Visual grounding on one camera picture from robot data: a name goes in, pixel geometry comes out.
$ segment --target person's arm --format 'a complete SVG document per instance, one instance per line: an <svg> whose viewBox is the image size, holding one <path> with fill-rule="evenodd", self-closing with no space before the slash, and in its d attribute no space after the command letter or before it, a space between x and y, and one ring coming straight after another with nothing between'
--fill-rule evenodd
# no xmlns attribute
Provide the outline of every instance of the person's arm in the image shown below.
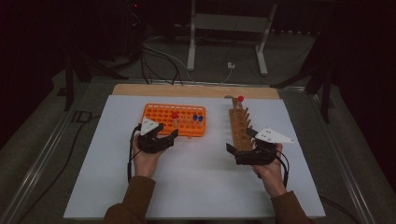
<svg viewBox="0 0 396 224"><path fill-rule="evenodd" d="M276 144L276 150L280 158L282 145ZM274 160L268 165L254 165L253 170L256 174L260 174L264 188L271 197L278 224L315 223L306 216L294 192L286 190L280 161Z"/></svg>
<svg viewBox="0 0 396 224"><path fill-rule="evenodd" d="M149 208L155 181L152 178L157 167L157 161L163 151L148 154L137 147L137 136L134 137L134 177L122 200L109 207L106 211L104 223L146 223L146 212Z"/></svg>

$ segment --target floor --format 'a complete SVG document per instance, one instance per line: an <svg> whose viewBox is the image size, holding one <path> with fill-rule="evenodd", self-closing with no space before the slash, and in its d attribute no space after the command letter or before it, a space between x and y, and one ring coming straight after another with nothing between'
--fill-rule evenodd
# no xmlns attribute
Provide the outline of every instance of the floor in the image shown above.
<svg viewBox="0 0 396 224"><path fill-rule="evenodd" d="M64 71L53 78L55 88L0 151L1 223L100 223L100 220L67 220L64 209L78 177L99 119L81 127L76 111L99 116L106 98L118 83L166 84L175 75L176 85L262 86L298 74L315 43L309 35L270 34L264 48L269 74L259 73L254 46L256 35L207 32L197 39L194 71L185 69L187 36L173 39L150 35L144 42L147 65L134 63L120 71L127 80L116 80L92 69L91 83L76 81L76 99L68 112L65 99L57 96L64 87ZM177 65L159 58L159 51ZM234 63L235 69L227 68ZM396 197L371 154L370 148L332 86L330 123L318 112L320 92L304 92L309 77L278 90L297 132L319 195L345 208L361 223L396 223ZM355 223L339 209L323 202L326 217L317 223ZM275 223L260 220L206 220L205 223ZM149 223L195 223L192 220L151 220Z"/></svg>

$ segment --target red cap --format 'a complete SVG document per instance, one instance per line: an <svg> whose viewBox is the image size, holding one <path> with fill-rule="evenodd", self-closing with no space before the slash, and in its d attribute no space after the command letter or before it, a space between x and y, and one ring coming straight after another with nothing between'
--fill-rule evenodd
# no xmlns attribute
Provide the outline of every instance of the red cap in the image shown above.
<svg viewBox="0 0 396 224"><path fill-rule="evenodd" d="M172 112L172 119L177 119L177 118L178 118L177 112Z"/></svg>

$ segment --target brown sleeve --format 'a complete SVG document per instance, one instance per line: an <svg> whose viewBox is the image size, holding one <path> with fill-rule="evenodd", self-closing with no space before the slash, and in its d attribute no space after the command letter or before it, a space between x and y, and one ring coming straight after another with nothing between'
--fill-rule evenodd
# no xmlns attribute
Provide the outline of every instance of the brown sleeve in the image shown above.
<svg viewBox="0 0 396 224"><path fill-rule="evenodd" d="M154 187L155 181L150 178L132 177L122 203L107 209L104 223L146 223L146 212Z"/></svg>
<svg viewBox="0 0 396 224"><path fill-rule="evenodd" d="M271 199L279 224L315 223L300 206L293 191Z"/></svg>

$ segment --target orange tray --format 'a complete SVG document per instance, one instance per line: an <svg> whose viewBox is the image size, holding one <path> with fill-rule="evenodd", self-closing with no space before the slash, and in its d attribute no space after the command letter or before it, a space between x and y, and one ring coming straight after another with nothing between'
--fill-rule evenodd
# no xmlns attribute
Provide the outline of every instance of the orange tray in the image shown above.
<svg viewBox="0 0 396 224"><path fill-rule="evenodd" d="M206 109L199 105L146 104L143 117L163 123L163 130L159 132L162 135L169 135L178 128L179 136L201 137L206 129Z"/></svg>

